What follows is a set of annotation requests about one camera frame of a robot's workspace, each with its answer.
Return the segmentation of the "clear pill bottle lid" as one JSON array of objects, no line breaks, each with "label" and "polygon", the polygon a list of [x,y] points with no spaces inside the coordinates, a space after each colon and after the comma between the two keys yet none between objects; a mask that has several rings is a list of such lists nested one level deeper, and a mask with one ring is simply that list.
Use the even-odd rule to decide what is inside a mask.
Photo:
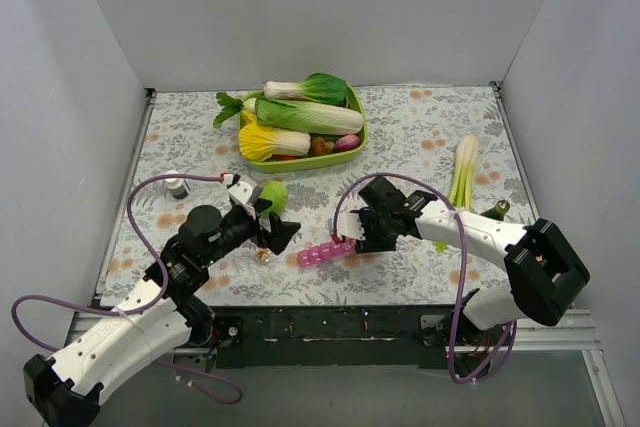
[{"label": "clear pill bottle lid", "polygon": [[261,265],[266,265],[272,260],[272,253],[269,249],[259,249],[256,252],[256,261]]}]

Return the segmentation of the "pink weekly pill organizer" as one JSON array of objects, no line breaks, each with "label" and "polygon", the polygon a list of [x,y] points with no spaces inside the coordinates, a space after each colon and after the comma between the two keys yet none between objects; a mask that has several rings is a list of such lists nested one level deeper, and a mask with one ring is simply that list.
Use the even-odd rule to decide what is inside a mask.
[{"label": "pink weekly pill organizer", "polygon": [[330,261],[355,251],[355,240],[347,238],[344,242],[329,241],[317,246],[303,249],[297,253],[298,265],[308,267]]}]

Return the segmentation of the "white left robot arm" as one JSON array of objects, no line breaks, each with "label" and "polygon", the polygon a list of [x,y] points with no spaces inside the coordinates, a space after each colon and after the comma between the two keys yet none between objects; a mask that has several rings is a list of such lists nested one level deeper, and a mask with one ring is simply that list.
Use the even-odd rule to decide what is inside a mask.
[{"label": "white left robot arm", "polygon": [[210,343],[215,314],[196,293],[209,268],[247,241],[275,254],[300,230],[270,213],[263,227],[241,206],[192,209],[178,233],[116,307],[76,341],[23,367],[26,396],[49,426],[88,426],[130,377],[175,347]]}]

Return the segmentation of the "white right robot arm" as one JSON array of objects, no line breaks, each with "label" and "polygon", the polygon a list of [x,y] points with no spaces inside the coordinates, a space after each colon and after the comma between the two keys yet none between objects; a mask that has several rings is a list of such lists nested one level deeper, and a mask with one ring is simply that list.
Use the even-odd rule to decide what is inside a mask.
[{"label": "white right robot arm", "polygon": [[357,252],[393,251],[399,237],[411,236],[466,249],[506,273],[506,282],[478,290],[453,318],[453,334],[464,344],[515,320],[556,325],[590,280],[566,237],[548,220],[513,224],[451,209],[424,190],[406,196],[382,176],[358,194],[364,207],[339,220],[342,235],[355,239]]}]

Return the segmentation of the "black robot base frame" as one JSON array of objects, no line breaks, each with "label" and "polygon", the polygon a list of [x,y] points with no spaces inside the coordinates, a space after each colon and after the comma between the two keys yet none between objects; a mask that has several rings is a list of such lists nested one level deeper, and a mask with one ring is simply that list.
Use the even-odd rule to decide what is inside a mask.
[{"label": "black robot base frame", "polygon": [[208,368],[395,366],[444,369],[424,330],[451,305],[216,307],[213,335],[177,355]]}]

